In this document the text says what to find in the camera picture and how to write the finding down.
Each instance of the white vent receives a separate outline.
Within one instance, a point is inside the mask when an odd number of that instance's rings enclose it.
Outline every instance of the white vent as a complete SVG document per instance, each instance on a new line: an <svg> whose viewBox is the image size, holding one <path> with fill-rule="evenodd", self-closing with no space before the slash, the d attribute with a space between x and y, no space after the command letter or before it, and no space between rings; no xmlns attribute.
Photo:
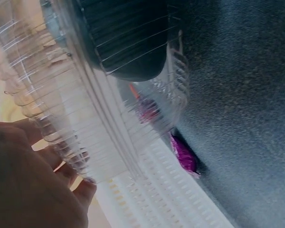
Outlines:
<svg viewBox="0 0 285 228"><path fill-rule="evenodd" d="M97 199L112 228L232 228L162 140L141 156L146 179L123 173L98 185Z"/></svg>

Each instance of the hand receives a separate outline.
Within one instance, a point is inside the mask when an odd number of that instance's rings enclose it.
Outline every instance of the hand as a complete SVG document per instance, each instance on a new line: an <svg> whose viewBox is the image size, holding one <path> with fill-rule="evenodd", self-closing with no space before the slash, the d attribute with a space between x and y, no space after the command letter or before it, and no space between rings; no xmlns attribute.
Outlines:
<svg viewBox="0 0 285 228"><path fill-rule="evenodd" d="M96 186L82 181L51 147L34 152L40 131L28 120L0 123L0 228L86 228Z"/></svg>

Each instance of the purple wrapper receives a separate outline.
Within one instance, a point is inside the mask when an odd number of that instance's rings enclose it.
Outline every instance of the purple wrapper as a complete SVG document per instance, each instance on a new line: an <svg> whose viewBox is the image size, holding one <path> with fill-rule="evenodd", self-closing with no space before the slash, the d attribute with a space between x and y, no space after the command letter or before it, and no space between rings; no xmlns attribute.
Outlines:
<svg viewBox="0 0 285 228"><path fill-rule="evenodd" d="M194 178L199 179L200 174L197 173L197 162L194 156L191 154L189 148L187 148L187 146L185 146L181 140L172 134L170 134L170 141L171 147L182 168Z"/></svg>

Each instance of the gray carpet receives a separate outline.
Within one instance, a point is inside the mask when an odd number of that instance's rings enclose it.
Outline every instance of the gray carpet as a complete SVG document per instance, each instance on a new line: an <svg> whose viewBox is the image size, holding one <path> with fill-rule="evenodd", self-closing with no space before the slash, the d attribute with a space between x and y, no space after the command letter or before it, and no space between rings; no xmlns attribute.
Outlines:
<svg viewBox="0 0 285 228"><path fill-rule="evenodd" d="M245 228L285 228L285 0L183 0L190 104L178 130Z"/></svg>

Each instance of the orange object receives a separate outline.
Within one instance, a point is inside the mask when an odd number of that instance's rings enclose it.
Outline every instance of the orange object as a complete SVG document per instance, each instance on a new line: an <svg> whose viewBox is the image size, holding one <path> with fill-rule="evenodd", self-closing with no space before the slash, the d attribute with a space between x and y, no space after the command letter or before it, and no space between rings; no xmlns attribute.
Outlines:
<svg viewBox="0 0 285 228"><path fill-rule="evenodd" d="M134 88L133 84L130 84L130 89L131 89L131 92L133 93L133 95L135 96L136 99L139 99L140 96L138 94L138 92L136 91L136 89Z"/></svg>

